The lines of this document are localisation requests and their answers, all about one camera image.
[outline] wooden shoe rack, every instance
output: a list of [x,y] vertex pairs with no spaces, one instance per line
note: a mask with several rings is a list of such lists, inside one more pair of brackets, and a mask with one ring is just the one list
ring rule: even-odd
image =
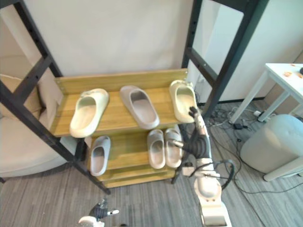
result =
[[57,110],[51,132],[57,137],[69,135],[69,125],[80,93],[103,88],[109,93],[109,103],[92,135],[92,140],[101,135],[108,135],[112,146],[107,170],[97,178],[108,188],[172,178],[174,169],[165,166],[156,170],[150,167],[146,145],[149,130],[138,127],[122,103],[119,90],[125,85],[135,85],[144,89],[160,118],[157,128],[166,129],[179,123],[174,115],[169,85],[174,80],[185,79],[186,76],[187,69],[179,69],[56,78],[64,97]]

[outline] round pouf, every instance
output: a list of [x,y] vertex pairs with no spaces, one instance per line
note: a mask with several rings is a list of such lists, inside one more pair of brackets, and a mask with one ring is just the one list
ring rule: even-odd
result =
[[[298,157],[303,157],[303,123],[287,114],[273,117],[241,149],[242,160],[265,174]],[[302,171],[300,166],[283,176]]]

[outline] white slide sandal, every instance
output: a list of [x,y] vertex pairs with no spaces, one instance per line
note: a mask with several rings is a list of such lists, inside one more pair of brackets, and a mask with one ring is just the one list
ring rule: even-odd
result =
[[165,131],[165,159],[169,167],[177,168],[181,164],[182,149],[169,143],[170,140],[182,141],[180,133],[176,129],[166,129]]
[[160,129],[154,129],[148,133],[147,147],[151,167],[163,168],[165,166],[164,137]]
[[104,174],[110,150],[110,138],[108,136],[98,137],[91,149],[90,174],[100,176]]
[[169,92],[174,106],[175,117],[184,123],[194,122],[194,119],[188,114],[191,106],[198,108],[191,83],[175,80],[170,84]]
[[108,100],[109,95],[104,89],[96,88],[83,92],[76,103],[75,113],[71,119],[71,135],[75,138],[84,138],[93,134]]
[[145,91],[132,85],[124,86],[120,89],[120,97],[140,128],[153,129],[158,126],[159,117]]

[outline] black metal frame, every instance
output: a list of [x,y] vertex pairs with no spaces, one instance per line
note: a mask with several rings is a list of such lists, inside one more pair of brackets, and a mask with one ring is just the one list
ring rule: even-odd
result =
[[[243,12],[243,18],[225,58],[223,66],[217,75],[215,71],[207,64],[207,62],[193,49],[194,34],[196,33],[196,25],[202,5],[202,0],[194,0],[189,30],[187,34],[187,42],[183,55],[182,67],[186,68],[188,66],[189,60],[191,60],[212,87],[212,91],[207,99],[206,104],[203,107],[202,112],[202,115],[206,120],[211,116],[215,106],[219,102],[219,99],[230,78],[232,77],[232,74],[239,63],[241,56],[243,55],[269,0],[213,1]],[[185,141],[194,140],[196,137],[196,130],[193,131],[193,134],[189,139],[185,134],[182,134],[182,136]],[[172,178],[171,183],[175,183],[184,162],[187,160],[187,157],[188,155],[184,155],[182,158],[182,163],[176,169],[175,176]]]
[[30,16],[28,9],[23,0],[1,0],[0,8],[13,4],[19,14],[26,29],[31,35],[34,43],[40,51],[42,57],[31,69],[27,76],[23,79],[20,85],[12,93],[3,83],[0,82],[0,101],[8,108],[19,120],[21,120],[33,133],[42,139],[48,146],[54,149],[66,161],[71,163],[80,173],[90,179],[96,186],[102,189],[106,194],[110,194],[110,190],[105,187],[97,178],[90,175],[87,168],[79,160],[83,157],[83,152],[86,150],[84,139],[80,139],[77,144],[75,155],[69,152],[68,149],[60,142],[60,138],[55,137],[48,131],[23,105],[39,79],[42,77],[47,68],[50,68],[55,77],[61,77],[58,66],[56,65],[51,53],[49,52],[42,36],[40,35],[33,19]]
[[[196,34],[196,27],[198,24],[198,18],[200,9],[202,6],[202,0],[194,0],[191,19],[189,23],[187,41],[183,55],[182,67],[186,68],[189,60],[191,60],[198,70],[205,77],[207,82],[212,86],[212,91],[203,109],[203,117],[210,117],[215,105],[218,103],[220,96],[222,95],[227,83],[229,82],[237,64],[240,61],[242,54],[249,40],[261,18],[261,15],[269,0],[213,0],[225,6],[231,7],[244,13],[239,29],[224,61],[224,64],[217,75],[215,71],[207,64],[207,62],[193,49],[194,38]],[[61,77],[62,74],[59,67],[56,65],[51,53],[49,52],[42,36],[40,35],[33,19],[30,16],[29,11],[23,0],[1,0],[0,9],[3,7],[14,5],[20,18],[22,19],[25,27],[35,42],[38,50],[40,51],[42,58],[37,62],[33,69],[28,73],[26,78],[17,87],[14,93],[11,93],[7,87],[0,83],[0,100],[1,102],[27,127],[29,127],[37,136],[45,141],[50,147],[52,147],[58,154],[65,158],[68,162],[78,169],[82,174],[88,177],[94,184],[96,184],[105,193],[110,194],[110,190],[106,188],[102,182],[99,182],[95,177],[91,176],[87,171],[87,168],[83,166],[79,161],[79,157],[82,156],[82,151],[85,149],[84,141],[79,140],[77,146],[76,155],[73,156],[61,143],[60,138],[52,135],[24,106],[28,95],[37,85],[38,80],[42,77],[47,68],[50,68],[55,77]],[[183,137],[185,140],[193,140],[196,133],[193,133],[191,138],[186,138],[185,130],[183,129]],[[175,177],[172,182],[175,182],[180,168],[177,169]]]

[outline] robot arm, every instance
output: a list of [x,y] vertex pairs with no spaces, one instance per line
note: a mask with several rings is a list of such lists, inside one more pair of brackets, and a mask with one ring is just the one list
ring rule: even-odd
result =
[[197,109],[190,108],[189,114],[195,120],[198,138],[191,143],[172,140],[171,142],[193,154],[196,158],[196,170],[191,174],[196,177],[195,193],[200,202],[200,213],[203,226],[231,227],[227,209],[221,201],[222,187],[216,177],[220,175],[214,170],[211,155],[210,139],[204,120]]

